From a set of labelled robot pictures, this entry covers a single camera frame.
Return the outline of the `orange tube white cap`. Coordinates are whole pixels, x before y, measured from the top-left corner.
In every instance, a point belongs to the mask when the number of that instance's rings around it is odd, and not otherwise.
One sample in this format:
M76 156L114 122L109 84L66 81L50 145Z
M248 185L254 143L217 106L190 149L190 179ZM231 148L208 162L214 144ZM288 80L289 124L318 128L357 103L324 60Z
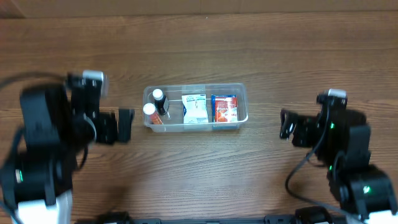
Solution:
M147 117L149 117L152 124L163 124L157 108L153 103L146 103L143 106L143 112Z

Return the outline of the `black bottle white cap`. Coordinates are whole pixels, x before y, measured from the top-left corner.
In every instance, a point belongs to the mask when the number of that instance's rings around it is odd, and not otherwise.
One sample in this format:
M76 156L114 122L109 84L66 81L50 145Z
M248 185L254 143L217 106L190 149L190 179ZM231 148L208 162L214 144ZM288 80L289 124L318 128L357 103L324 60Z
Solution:
M160 115L165 115L169 111L169 100L163 93L161 89L155 89L152 92L152 96L154 98L154 104L157 108L157 111Z

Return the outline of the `white bandage box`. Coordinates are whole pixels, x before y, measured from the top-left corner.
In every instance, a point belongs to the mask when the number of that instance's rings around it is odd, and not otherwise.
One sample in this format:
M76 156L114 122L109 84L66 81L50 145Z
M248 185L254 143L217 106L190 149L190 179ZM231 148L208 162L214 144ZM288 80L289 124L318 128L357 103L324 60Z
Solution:
M183 123L198 124L208 122L206 95L183 95Z

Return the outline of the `clear plastic container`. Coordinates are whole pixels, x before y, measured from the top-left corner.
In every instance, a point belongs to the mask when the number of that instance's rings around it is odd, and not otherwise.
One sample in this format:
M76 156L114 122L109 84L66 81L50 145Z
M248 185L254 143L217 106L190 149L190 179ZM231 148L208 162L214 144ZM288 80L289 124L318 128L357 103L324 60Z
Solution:
M240 128L249 118L248 98L246 87L242 83L216 83L191 85L160 85L147 86L143 92L143 104L153 103L153 91L160 89L169 100L168 115L161 116L162 124L153 124L145 115L144 125L155 133L187 132L187 131L216 131ZM206 95L206 111L209 122L202 124L185 124L183 122L183 95ZM238 120L234 122L213 122L212 95L236 95Z

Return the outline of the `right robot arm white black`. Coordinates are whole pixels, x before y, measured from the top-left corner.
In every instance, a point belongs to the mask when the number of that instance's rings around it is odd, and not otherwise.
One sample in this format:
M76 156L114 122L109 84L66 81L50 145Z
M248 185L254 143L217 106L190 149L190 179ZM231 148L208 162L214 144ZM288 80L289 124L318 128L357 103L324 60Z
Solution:
M326 177L339 212L360 222L386 212L392 222L397 221L392 181L370 163L371 127L364 113L324 107L316 116L305 116L281 110L280 120L280 138L309 148L305 159L316 156L328 169Z

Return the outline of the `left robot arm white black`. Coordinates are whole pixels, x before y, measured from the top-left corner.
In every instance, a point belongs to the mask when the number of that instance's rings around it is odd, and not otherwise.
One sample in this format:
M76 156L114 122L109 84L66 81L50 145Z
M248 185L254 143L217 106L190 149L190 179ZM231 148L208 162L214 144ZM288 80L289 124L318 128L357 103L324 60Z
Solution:
M130 141L134 110L100 111L107 91L106 75L92 70L22 91L24 124L1 167L1 208L14 223L69 223L72 176L85 165L77 155Z

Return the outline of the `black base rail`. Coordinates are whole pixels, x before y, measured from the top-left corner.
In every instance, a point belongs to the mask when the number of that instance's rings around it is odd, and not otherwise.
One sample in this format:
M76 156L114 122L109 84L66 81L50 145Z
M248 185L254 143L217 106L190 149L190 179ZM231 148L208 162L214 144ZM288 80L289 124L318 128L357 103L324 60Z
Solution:
M75 224L347 224L346 218L333 216L321 207L305 207L293 215L266 215L261 218L202 218L161 220L159 218L133 218L128 212L108 212L93 219L80 219Z

